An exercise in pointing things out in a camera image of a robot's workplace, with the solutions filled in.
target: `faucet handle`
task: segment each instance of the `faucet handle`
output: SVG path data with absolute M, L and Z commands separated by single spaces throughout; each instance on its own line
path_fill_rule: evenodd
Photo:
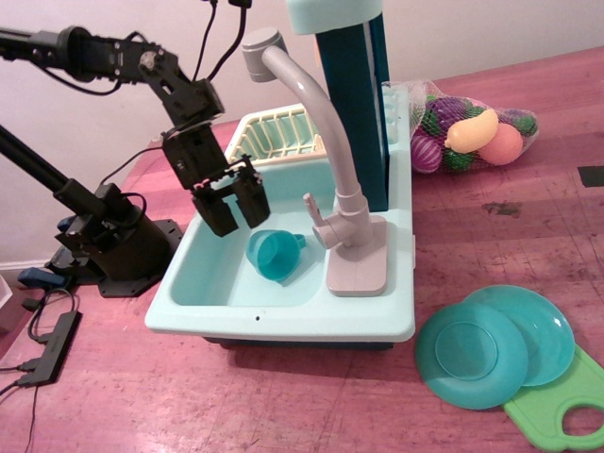
M 312 193 L 304 194 L 304 203 L 306 204 L 306 209 L 316 227 L 324 227 L 327 225 L 325 219 L 321 217 L 321 211 L 319 210 L 316 201 L 314 201 L 314 196 L 312 196 Z

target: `toy plate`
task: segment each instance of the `toy plate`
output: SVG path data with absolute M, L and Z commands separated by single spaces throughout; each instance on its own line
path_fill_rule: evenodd
M 434 314 L 415 346 L 417 368 L 444 401 L 489 409 L 510 400 L 527 376 L 529 355 L 518 328 L 485 305 L 465 303 Z
M 523 386 L 543 385 L 559 378 L 575 355 L 575 336 L 564 315 L 542 295 L 519 286 L 482 288 L 464 300 L 505 314 L 522 333 L 528 350 Z

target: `toy fruit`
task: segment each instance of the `toy fruit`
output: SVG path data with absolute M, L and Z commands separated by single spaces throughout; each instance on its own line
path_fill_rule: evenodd
M 470 168 L 476 153 L 460 154 L 446 148 L 443 152 L 443 163 L 447 170 L 465 172 Z
M 497 132 L 497 113 L 486 109 L 479 116 L 461 120 L 449 128 L 445 146 L 457 153 L 466 154 L 476 151 L 495 136 Z
M 468 108 L 468 110 L 465 112 L 465 117 L 474 118 L 476 116 L 479 116 L 483 111 L 485 111 L 485 109 L 481 106 L 472 106 Z
M 434 137 L 415 133 L 411 138 L 411 167 L 418 173 L 433 173 L 438 170 L 443 153 L 441 142 Z
M 499 123 L 515 127 L 514 122 L 525 116 L 527 116 L 526 110 L 505 109 L 499 112 Z
M 486 162 L 493 165 L 506 165 L 522 154 L 522 136 L 510 125 L 499 124 L 493 139 L 478 150 Z
M 413 125 L 420 124 L 422 122 L 423 114 L 423 111 L 421 111 L 420 109 L 413 109 L 413 111 L 411 112 L 411 123 Z
M 537 122 L 530 116 L 521 116 L 513 120 L 513 126 L 525 137 L 530 137 L 537 133 Z
M 459 120 L 465 118 L 467 106 L 458 97 L 440 97 L 426 102 L 422 128 L 429 135 L 440 137 Z

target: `faucet base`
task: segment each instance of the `faucet base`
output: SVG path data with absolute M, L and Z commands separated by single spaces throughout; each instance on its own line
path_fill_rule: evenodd
M 375 296 L 386 290 L 388 275 L 388 222 L 371 216 L 374 238 L 358 247 L 342 243 L 330 250 L 327 287 L 338 296 Z

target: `white wall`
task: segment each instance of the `white wall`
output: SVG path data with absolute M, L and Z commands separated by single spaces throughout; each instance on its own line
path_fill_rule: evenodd
M 190 76 L 210 5 L 199 0 L 0 0 L 0 10 L 0 26 L 7 28 L 60 31 L 82 25 L 111 37 L 140 30 L 179 54 Z M 238 14 L 221 0 L 202 75 L 231 44 Z M 436 79 L 603 45 L 602 17 L 604 2 L 597 0 L 384 0 L 391 79 Z M 254 1 L 247 29 L 266 25 L 281 30 L 294 59 L 323 83 L 314 40 L 293 34 L 285 0 Z M 170 127 L 159 100 L 144 85 L 96 98 L 59 85 L 29 63 L 1 59 L 0 80 L 0 124 L 91 190 Z M 90 85 L 108 87 L 103 81 Z M 226 107 L 221 121 L 295 102 L 277 82 L 249 81 L 239 53 L 214 85 Z M 47 260 L 58 247 L 54 224 L 69 212 L 4 158 L 0 177 L 0 270 Z

